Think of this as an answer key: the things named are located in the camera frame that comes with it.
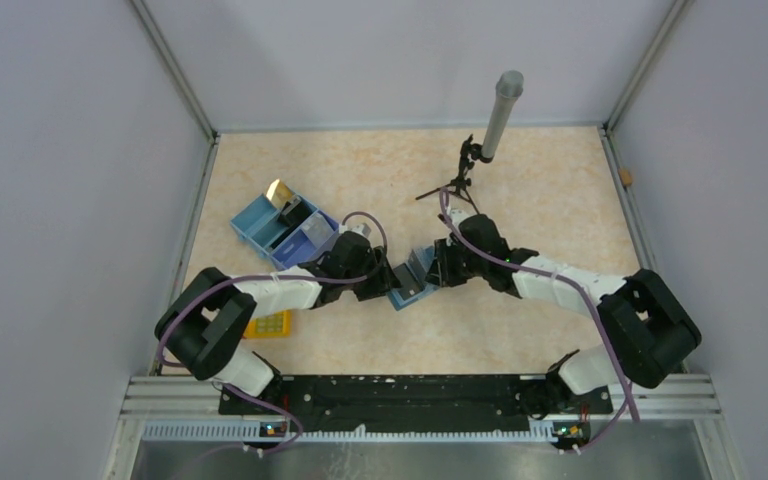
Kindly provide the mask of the blue leather card holder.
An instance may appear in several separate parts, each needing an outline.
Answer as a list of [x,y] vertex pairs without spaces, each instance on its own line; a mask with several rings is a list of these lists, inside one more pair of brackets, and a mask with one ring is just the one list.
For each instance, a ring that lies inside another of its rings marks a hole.
[[405,262],[393,268],[400,286],[390,290],[387,297],[396,311],[417,303],[439,289],[439,286],[425,280],[434,253],[433,246],[414,248]]

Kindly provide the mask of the yellow toy brick block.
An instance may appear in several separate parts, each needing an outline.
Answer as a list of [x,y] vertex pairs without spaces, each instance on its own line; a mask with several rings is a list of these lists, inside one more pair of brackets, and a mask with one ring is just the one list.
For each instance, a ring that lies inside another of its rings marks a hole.
[[245,339],[271,339],[288,337],[292,331],[292,312],[276,312],[252,318],[244,330]]

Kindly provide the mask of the aluminium table frame rail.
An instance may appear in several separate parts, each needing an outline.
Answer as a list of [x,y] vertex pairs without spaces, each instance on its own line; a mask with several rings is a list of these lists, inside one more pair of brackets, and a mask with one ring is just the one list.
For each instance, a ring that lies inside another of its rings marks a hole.
[[[601,126],[598,131],[638,263],[642,268],[656,270],[657,262],[631,185],[627,183],[619,149],[606,127]],[[649,388],[635,384],[632,392],[642,420],[702,421],[722,418],[722,408],[710,376],[690,373],[685,365],[680,365],[676,373],[658,386]]]

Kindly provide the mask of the silver grey credit card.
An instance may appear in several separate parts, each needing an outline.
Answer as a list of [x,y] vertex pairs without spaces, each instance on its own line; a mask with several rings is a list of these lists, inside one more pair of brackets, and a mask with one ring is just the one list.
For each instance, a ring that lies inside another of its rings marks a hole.
[[301,225],[305,236],[316,247],[324,245],[334,234],[329,220],[320,212],[310,215]]

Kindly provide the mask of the black credit card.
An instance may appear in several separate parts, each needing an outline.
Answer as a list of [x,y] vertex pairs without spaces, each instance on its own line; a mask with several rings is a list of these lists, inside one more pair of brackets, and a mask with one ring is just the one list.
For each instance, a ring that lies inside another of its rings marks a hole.
[[423,291],[424,286],[416,278],[407,263],[395,267],[394,274],[399,282],[396,293],[401,299],[410,299]]

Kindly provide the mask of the blue compartment organizer tray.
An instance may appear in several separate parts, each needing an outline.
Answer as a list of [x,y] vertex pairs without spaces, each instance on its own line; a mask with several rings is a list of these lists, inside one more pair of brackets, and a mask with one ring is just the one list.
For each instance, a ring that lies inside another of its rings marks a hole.
[[[338,234],[338,222],[304,196],[295,195],[290,207],[285,214],[265,194],[260,194],[230,220],[237,237],[278,270],[316,259],[333,245]],[[319,247],[310,242],[301,228],[315,212],[325,216],[334,228],[333,236]]]

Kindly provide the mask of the grey tube on stand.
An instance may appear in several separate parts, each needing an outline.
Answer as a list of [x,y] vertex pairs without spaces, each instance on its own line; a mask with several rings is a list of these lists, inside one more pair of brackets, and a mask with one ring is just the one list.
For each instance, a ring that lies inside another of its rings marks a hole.
[[511,112],[523,91],[524,77],[520,71],[508,70],[501,74],[495,85],[495,100],[480,149],[484,163],[490,163],[495,157]]

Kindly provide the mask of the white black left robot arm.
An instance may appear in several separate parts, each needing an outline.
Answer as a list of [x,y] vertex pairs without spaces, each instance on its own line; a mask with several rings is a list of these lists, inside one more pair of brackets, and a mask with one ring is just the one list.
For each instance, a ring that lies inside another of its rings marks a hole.
[[277,369],[242,344],[250,321],[286,310],[312,310],[346,291],[360,301],[396,283],[386,245],[354,230],[340,233],[319,258],[270,274],[232,278],[216,267],[199,272],[155,326],[161,351],[195,379],[230,384],[257,413],[279,404]]

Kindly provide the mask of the gold credit card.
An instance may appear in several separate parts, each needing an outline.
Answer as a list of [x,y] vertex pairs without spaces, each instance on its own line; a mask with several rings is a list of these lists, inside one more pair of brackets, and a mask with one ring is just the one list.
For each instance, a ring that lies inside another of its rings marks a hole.
[[267,200],[278,210],[283,209],[294,196],[295,192],[281,179],[275,179],[265,192]]

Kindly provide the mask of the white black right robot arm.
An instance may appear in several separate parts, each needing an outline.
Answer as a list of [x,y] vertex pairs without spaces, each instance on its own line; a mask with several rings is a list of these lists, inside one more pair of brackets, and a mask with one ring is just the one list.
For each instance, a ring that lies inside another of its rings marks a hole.
[[447,207],[438,217],[450,235],[434,244],[427,282],[450,288],[480,278],[497,292],[594,321],[601,345],[566,354],[546,375],[547,400],[560,412],[574,411],[588,393],[621,381],[653,389],[702,342],[689,313],[652,270],[594,273],[509,247],[484,214]]

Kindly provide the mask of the black mini tripod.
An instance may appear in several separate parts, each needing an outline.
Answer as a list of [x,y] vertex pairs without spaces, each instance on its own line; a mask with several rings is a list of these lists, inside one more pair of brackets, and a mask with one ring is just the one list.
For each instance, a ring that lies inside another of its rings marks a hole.
[[472,185],[472,180],[468,175],[475,167],[475,163],[482,159],[482,146],[475,143],[473,139],[474,136],[470,134],[461,144],[456,176],[446,184],[418,195],[416,200],[422,200],[439,191],[446,190],[451,196],[467,202],[475,213],[479,213],[479,208],[468,191],[468,188]]

